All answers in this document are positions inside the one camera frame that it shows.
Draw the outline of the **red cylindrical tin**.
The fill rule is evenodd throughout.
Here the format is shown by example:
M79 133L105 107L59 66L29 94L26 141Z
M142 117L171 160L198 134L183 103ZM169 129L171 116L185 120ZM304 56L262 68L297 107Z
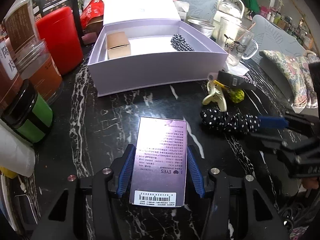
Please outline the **red cylindrical tin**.
M49 13L36 22L36 27L61 75L81 63L83 53L70 7Z

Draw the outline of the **green labelled dark jar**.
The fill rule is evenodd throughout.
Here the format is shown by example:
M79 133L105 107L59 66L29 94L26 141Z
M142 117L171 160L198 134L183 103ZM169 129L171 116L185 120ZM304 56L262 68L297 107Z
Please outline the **green labelled dark jar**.
M48 133L53 111L33 84L25 79L11 104L3 111L1 119L23 139L34 144Z

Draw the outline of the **orange peel labelled jar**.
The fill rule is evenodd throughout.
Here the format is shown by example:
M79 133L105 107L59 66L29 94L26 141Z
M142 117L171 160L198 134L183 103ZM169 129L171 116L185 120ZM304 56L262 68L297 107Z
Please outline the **orange peel labelled jar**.
M23 80L10 56L5 39L1 36L1 76L0 76L0 108L3 112L19 92Z

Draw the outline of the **lavender open gift box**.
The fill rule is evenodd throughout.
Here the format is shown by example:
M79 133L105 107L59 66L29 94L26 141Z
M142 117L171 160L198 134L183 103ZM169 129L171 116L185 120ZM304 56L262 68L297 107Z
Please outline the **lavender open gift box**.
M124 31L131 55L108 59L108 34ZM171 45L180 34L194 51ZM99 96L127 90L204 80L220 71L227 53L213 40L183 22L173 0L104 0L103 28L88 69Z

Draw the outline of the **purple eyes product box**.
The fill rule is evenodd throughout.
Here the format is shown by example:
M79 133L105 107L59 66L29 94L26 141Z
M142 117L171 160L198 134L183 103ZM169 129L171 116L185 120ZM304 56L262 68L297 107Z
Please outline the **purple eyes product box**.
M130 203L151 207L182 207L186 175L186 121L141 117Z

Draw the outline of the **cream hair claw clip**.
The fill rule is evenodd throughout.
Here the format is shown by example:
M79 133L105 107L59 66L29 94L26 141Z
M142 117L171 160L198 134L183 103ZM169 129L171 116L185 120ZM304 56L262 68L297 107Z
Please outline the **cream hair claw clip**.
M211 102L217 103L220 111L227 111L226 100L222 91L222 88L216 85L213 81L207 82L208 95L202 100L203 105L208 105Z

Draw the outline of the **cream white kettle bottle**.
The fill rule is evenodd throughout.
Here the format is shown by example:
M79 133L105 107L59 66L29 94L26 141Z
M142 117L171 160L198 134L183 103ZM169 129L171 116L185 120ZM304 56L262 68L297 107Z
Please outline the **cream white kettle bottle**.
M244 15L245 6L241 0L217 0L216 13L213 18L215 29L212 37L217 39L221 18L240 24Z

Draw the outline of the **black snack pouch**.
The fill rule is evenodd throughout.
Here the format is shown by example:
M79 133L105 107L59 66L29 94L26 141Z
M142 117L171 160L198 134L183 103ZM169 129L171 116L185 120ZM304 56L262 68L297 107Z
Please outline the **black snack pouch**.
M44 16L48 15L49 13L57 9L63 7L70 7L73 14L78 38L80 40L80 45L84 46L84 43L82 41L82 36L84 35L84 32L80 23L78 0L32 0L32 2L35 21L38 21L39 19L43 18Z

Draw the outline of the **small metal bowl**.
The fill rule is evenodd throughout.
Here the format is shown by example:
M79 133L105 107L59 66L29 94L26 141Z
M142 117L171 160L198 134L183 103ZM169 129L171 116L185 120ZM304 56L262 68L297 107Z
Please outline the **small metal bowl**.
M214 25L212 25L206 21L201 21L201 20L190 18L187 20L187 22L189 25L191 25L193 28L200 31L203 35L205 35L208 38L211 38L213 31L215 29Z

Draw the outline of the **white paper cup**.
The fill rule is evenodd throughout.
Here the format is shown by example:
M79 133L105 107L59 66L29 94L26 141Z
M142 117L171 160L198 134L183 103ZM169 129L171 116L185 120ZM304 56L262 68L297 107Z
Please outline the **white paper cup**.
M20 141L5 127L1 126L1 166L25 177L34 172L35 152Z

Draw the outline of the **grey leaf chair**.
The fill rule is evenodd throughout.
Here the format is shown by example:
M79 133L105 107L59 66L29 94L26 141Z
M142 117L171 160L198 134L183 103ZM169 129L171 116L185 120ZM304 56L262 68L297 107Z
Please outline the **grey leaf chair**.
M251 31L254 33L253 40L258 44L258 51L278 51L289 57L299 57L305 53L305 49L293 36L270 23L263 16L255 15L253 23L254 26ZM271 86L279 89L285 98L293 98L289 82L271 61L260 56L259 52L254 54L252 60L260 67L262 73L266 75Z
M217 12L217 0L179 0L189 3L186 19L193 18L213 23Z

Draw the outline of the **white tissue napkin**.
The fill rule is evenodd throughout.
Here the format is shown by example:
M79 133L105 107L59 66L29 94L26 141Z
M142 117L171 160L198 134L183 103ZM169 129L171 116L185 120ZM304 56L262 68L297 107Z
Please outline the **white tissue napkin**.
M238 63L236 66L231 66L230 64L225 63L223 70L229 74L237 76L245 76L249 69L244 66L242 63Z

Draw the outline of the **tall brown spice jar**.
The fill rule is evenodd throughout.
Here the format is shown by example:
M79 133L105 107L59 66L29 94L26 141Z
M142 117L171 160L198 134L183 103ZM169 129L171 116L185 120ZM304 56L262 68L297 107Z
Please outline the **tall brown spice jar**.
M38 43L32 0L16 0L4 18L15 58L20 61Z

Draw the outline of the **black PUCO box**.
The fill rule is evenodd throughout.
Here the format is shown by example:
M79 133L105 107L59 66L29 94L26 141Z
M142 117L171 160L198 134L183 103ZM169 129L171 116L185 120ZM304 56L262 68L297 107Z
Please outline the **black PUCO box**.
M257 82L245 76L229 74L224 71L219 71L217 80L229 88L239 88L245 90L256 90Z

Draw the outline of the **black white gingham scrunchie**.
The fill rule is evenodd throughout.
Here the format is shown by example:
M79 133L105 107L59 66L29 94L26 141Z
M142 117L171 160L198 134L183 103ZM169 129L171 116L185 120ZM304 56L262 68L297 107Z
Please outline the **black white gingham scrunchie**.
M176 51L194 51L185 38L180 34L175 34L171 39L171 45Z

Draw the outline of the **white medicine box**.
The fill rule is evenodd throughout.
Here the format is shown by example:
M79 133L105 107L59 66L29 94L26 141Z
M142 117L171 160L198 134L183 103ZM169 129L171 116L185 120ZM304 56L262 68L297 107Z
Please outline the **white medicine box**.
M187 18L187 13L189 11L189 3L183 1L174 1L178 14L182 21L185 22Z

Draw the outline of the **short orange jar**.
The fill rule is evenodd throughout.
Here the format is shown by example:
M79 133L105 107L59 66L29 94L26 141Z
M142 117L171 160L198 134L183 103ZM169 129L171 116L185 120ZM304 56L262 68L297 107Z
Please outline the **short orange jar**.
M28 79L43 99L51 105L63 90L63 81L45 40L39 40L15 61L22 79Z

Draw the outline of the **red snack bag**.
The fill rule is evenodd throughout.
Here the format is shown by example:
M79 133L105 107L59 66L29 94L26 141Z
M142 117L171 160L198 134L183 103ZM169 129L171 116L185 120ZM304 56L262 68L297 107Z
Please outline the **red snack bag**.
M91 0L80 15L80 23L83 30L96 20L101 21L104 15L104 3L102 0Z

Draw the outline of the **floral fabric cushion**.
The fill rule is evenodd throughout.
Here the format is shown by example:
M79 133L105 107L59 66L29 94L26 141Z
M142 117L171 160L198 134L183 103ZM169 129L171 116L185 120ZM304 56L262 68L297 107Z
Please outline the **floral fabric cushion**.
M318 107L317 95L313 87L309 64L319 62L316 53L306 50L302 56L287 56L279 51L261 50L260 56L273 63L293 92L293 107L314 109Z

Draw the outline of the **glass Hello Kitty mug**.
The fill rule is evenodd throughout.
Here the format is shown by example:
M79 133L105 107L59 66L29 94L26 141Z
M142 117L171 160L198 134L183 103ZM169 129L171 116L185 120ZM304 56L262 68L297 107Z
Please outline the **glass Hello Kitty mug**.
M253 40L254 33L242 24L238 24L225 17L220 18L217 44L228 54L226 63L229 66L237 66L240 60L250 59L257 51L258 44ZM253 42L254 50L245 55L249 45Z

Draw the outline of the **black polka dot scrunchie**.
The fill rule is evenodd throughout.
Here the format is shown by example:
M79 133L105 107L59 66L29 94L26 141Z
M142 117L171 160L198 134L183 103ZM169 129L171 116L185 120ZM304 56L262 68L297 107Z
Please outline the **black polka dot scrunchie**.
M208 135L247 135L261 128L260 119L255 115L231 114L218 109L200 112L201 128Z

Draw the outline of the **grey leaf chair far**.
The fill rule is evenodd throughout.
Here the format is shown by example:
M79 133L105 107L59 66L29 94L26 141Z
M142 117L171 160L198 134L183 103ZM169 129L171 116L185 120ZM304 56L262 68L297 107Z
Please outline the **grey leaf chair far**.
M193 18L213 23L217 12L217 0L179 0L189 3L186 19Z

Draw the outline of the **gold cardboard box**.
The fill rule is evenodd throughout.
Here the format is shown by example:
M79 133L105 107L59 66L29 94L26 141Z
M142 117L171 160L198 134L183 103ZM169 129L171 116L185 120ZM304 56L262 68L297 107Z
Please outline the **gold cardboard box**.
M109 60L131 55L131 45L124 31L108 34L106 40Z

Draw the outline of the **grey leaf chair near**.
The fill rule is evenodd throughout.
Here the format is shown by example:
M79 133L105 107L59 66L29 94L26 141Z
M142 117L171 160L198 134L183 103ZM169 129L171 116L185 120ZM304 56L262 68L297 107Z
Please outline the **grey leaf chair near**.
M251 31L254 33L253 40L258 44L258 51L278 51L289 57L299 57L305 53L305 49L293 36L270 23L263 16L255 15L253 23L254 26ZM271 61L260 56L259 52L254 54L252 60L260 67L262 73L266 75L271 86L279 89L285 98L293 98L289 82Z

